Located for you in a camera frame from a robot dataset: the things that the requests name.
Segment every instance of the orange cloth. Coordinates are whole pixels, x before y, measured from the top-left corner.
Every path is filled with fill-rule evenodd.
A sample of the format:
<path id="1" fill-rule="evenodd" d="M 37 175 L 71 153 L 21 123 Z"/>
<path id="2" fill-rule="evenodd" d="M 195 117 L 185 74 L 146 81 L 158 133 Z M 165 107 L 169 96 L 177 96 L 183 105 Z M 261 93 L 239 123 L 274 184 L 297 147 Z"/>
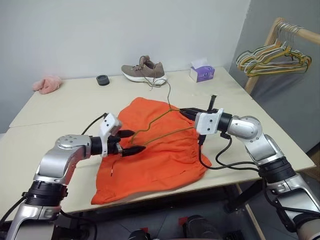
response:
<path id="1" fill-rule="evenodd" d="M 120 112 L 118 118 L 122 121 L 122 129 L 136 132 L 147 129 L 153 119 L 168 110 L 169 105 L 165 102 L 138 97 Z M 194 124 L 178 111 L 171 111 L 152 123 L 149 131 L 139 132 L 133 143 L 143 145 L 149 140 Z M 199 180 L 206 168 L 198 160 L 197 138 L 196 130 L 192 128 L 155 140 L 136 155 L 110 155 L 103 158 L 96 177 L 97 191 L 91 203 L 105 204 L 130 194 L 174 189 Z M 121 146 L 132 146 L 130 139 L 123 138 Z M 202 159 L 206 165 L 211 166 L 204 155 Z"/>

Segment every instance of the tissue box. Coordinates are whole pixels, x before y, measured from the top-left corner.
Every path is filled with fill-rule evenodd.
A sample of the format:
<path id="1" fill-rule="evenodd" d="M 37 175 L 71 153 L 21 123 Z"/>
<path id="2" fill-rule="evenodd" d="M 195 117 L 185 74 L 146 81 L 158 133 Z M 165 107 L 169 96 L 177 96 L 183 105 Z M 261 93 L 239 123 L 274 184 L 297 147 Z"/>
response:
<path id="1" fill-rule="evenodd" d="M 203 82 L 205 80 L 214 78 L 215 69 L 212 66 L 201 66 L 195 69 L 193 66 L 190 68 L 190 77 L 196 82 Z"/>

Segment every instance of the pink object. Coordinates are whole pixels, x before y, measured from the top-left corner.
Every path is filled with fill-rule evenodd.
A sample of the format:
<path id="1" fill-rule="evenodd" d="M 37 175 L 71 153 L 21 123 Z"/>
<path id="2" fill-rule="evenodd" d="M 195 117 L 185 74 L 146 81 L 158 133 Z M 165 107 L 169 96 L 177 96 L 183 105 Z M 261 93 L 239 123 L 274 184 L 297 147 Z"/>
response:
<path id="1" fill-rule="evenodd" d="M 57 90 L 62 84 L 62 80 L 58 76 L 45 76 L 41 81 L 37 81 L 32 85 L 33 91 L 39 91 L 40 94 L 48 94 Z"/>

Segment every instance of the brown sneaker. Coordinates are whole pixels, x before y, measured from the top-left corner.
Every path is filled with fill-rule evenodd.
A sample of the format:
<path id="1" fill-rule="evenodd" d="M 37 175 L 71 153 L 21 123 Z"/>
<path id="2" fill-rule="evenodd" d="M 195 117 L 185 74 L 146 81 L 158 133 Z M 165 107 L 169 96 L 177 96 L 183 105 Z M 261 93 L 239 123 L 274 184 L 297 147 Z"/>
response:
<path id="1" fill-rule="evenodd" d="M 146 82 L 149 85 L 159 86 L 165 84 L 167 80 L 162 63 L 154 64 L 147 55 L 140 57 L 139 65 L 123 65 L 121 70 L 123 75 L 133 82 Z"/>

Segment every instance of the table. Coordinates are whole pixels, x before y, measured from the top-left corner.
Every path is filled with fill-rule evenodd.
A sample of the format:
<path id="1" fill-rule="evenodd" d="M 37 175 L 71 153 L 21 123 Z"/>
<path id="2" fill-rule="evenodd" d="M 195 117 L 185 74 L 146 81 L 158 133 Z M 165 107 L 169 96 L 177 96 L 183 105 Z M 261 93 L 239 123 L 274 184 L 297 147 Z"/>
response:
<path id="1" fill-rule="evenodd" d="M 0 140 L 2 139 L 2 137 L 5 135 L 5 133 L 0 133 Z"/>
<path id="2" fill-rule="evenodd" d="M 296 143 L 224 68 L 217 67 L 212 80 L 200 83 L 195 83 L 189 77 L 189 71 L 168 72 L 167 75 L 172 87 L 171 104 L 180 108 L 207 109 L 211 95 L 215 94 L 218 96 L 215 108 L 224 108 L 225 112 L 233 115 L 252 115 L 258 118 L 264 132 L 274 138 L 296 171 L 314 166 Z M 0 216 L 18 200 L 22 192 L 29 189 L 40 160 L 54 146 L 58 137 L 80 134 L 102 113 L 118 114 L 136 97 L 167 101 L 168 85 L 151 89 L 147 84 L 131 82 L 123 76 L 111 76 L 109 79 L 110 84 L 107 86 L 99 86 L 95 78 L 71 79 L 50 94 L 33 94 L 0 142 Z M 87 134 L 96 136 L 98 130 L 97 123 Z M 217 166 L 216 154 L 227 143 L 219 134 L 206 138 L 203 153 L 213 166 Z M 221 161 L 226 164 L 250 160 L 244 145 L 236 139 L 221 156 Z M 93 156 L 78 163 L 68 186 L 69 195 L 61 203 L 65 212 L 92 210 L 259 178 L 256 172 L 250 170 L 208 170 L 202 179 L 178 189 L 137 193 L 106 205 L 91 205 L 91 198 L 96 192 L 96 174 L 100 162 L 99 156 Z"/>

